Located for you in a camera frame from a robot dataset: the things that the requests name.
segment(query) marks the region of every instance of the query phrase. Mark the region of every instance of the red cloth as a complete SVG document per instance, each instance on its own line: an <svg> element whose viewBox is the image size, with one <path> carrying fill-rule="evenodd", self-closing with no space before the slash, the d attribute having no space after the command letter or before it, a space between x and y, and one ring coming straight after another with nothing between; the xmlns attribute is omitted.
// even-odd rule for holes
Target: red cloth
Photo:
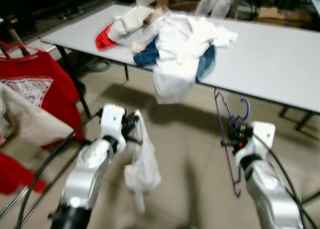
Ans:
<svg viewBox="0 0 320 229"><path fill-rule="evenodd" d="M98 50L103 50L109 47L116 46L117 43L110 40L107 36L108 32L110 31L112 24L108 25L95 39L95 45Z"/></svg>
<svg viewBox="0 0 320 229"><path fill-rule="evenodd" d="M0 82L11 87L72 128L81 123L76 102L80 96L69 75L45 51L23 58L0 59ZM84 140L83 130L75 138Z"/></svg>
<svg viewBox="0 0 320 229"><path fill-rule="evenodd" d="M10 156L0 152L0 194L10 195L14 193L20 185L29 187L34 174L22 166ZM42 193L47 184L42 180L37 180L33 190Z"/></svg>

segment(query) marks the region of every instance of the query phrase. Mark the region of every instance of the blue jeans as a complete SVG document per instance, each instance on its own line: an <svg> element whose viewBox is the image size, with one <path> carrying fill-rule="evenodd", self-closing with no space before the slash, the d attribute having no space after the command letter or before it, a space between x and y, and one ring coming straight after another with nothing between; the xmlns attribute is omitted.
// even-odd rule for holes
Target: blue jeans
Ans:
<svg viewBox="0 0 320 229"><path fill-rule="evenodd" d="M154 65L159 58L159 52L156 47L158 36L145 47L144 50L133 56L133 60L138 67L144 67L148 65ZM216 59L216 47L210 45L209 48L204 52L204 54L199 59L198 69L196 72L195 80L200 82L208 75L215 67Z"/></svg>

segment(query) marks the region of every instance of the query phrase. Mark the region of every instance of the tile floor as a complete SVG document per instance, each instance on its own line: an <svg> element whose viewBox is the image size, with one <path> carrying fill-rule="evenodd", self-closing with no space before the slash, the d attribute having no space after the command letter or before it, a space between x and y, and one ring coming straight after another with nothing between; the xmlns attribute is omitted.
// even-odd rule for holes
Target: tile floor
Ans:
<svg viewBox="0 0 320 229"><path fill-rule="evenodd" d="M157 105L152 74L129 68L129 76L130 81L126 82L124 70L118 65L108 71L87 74L82 79L87 86L85 98L92 112L105 103L121 105L128 112L141 110L156 149L162 183L145 196L146 213L138 215L123 178L123 167L131 158L129 154L118 154L104 177L88 228L183 229L192 225L198 229L259 229L256 210L244 182L239 186L241 197L236 199L233 195L226 155L220 146L213 90L195 85L184 103ZM239 96L227 92L224 95L234 113L244 110ZM294 130L294 125L303 112L292 109L288 118L283 119L277 115L281 108L278 105L255 99L250 99L250 103L250 120L276 125L273 148L300 198L320 189L320 117L315 116L304 128L304 133L300 133ZM87 138L95 139L99 127L99 120L93 120L86 128ZM77 145L72 144L59 155L43 178L51 180L76 149ZM48 156L48 152L18 138L9 140L0 150L29 168L36 168ZM47 215L57 207L70 170L62 175L23 228L50 228ZM37 196L31 195L30 205ZM9 199L0 197L0 207ZM14 228L19 205L0 220L1 229ZM306 204L305 208L320 226L320 200Z"/></svg>

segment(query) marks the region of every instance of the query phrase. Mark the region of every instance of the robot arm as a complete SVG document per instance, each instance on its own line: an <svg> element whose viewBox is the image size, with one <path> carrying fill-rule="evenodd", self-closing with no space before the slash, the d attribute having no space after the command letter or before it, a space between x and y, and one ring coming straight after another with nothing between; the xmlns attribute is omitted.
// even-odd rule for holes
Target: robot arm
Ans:
<svg viewBox="0 0 320 229"><path fill-rule="evenodd" d="M272 147L275 126L253 122L249 127L229 130L237 166L244 170L246 188L252 197L262 229L302 229L299 207L286 186L266 161L268 150L253 135Z"/></svg>
<svg viewBox="0 0 320 229"><path fill-rule="evenodd" d="M139 118L119 106L107 104L101 116L99 139L85 146L77 156L52 219L51 229L86 229L100 191L103 176L117 152L126 147L128 134Z"/></svg>

